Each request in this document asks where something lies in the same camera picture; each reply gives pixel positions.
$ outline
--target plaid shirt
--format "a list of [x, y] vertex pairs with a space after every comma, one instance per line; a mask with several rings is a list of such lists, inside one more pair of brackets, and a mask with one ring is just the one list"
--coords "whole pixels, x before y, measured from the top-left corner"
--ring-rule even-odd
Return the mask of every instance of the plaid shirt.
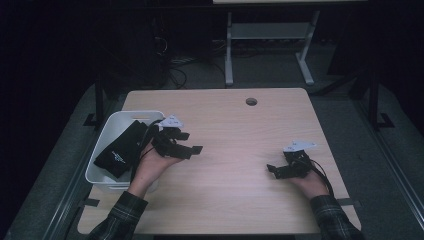
[[[106, 220], [91, 231], [88, 239], [130, 240], [147, 202], [124, 192]], [[336, 199], [318, 196], [311, 200], [312, 210], [321, 229], [322, 239], [364, 239], [347, 218]]]

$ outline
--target hand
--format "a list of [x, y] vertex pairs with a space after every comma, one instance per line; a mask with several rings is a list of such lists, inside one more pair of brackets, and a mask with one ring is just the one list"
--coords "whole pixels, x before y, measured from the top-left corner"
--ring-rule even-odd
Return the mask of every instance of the hand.
[[288, 181], [302, 190], [309, 200], [317, 196], [329, 195], [327, 186], [321, 177], [312, 170], [304, 178], [289, 178]]
[[151, 142], [141, 152], [142, 159], [138, 165], [137, 172], [131, 182], [128, 192], [144, 198], [149, 186], [162, 175], [171, 165], [181, 162], [183, 159], [173, 157], [162, 157], [154, 149]]

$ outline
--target hole in table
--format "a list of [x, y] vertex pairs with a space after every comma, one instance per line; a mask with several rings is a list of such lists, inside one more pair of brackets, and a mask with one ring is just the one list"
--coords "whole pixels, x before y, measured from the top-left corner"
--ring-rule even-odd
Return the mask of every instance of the hole in table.
[[246, 104], [249, 106], [255, 106], [256, 104], [258, 104], [258, 100], [256, 100], [255, 98], [248, 98], [246, 99]]

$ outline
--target white plastic bin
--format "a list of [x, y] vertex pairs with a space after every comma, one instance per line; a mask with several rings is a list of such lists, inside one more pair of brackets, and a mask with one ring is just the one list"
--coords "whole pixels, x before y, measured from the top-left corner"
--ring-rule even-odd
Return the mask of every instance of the white plastic bin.
[[159, 111], [120, 111], [112, 114], [100, 133], [93, 154], [90, 157], [85, 178], [104, 192], [123, 192], [130, 185], [131, 172], [125, 172], [120, 178], [114, 177], [105, 169], [94, 165], [96, 157], [116, 138], [118, 138], [134, 120], [150, 125], [153, 121], [163, 119]]

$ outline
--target white tag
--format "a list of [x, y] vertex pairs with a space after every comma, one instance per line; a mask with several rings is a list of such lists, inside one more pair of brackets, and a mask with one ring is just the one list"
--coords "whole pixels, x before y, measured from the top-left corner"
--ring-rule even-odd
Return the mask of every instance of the white tag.
[[165, 118], [162, 122], [159, 123], [160, 127], [184, 127], [184, 124], [178, 120], [175, 115], [171, 115]]
[[292, 145], [283, 148], [284, 152], [297, 152], [300, 150], [305, 150], [307, 148], [315, 147], [316, 144], [313, 142], [299, 141], [294, 140]]

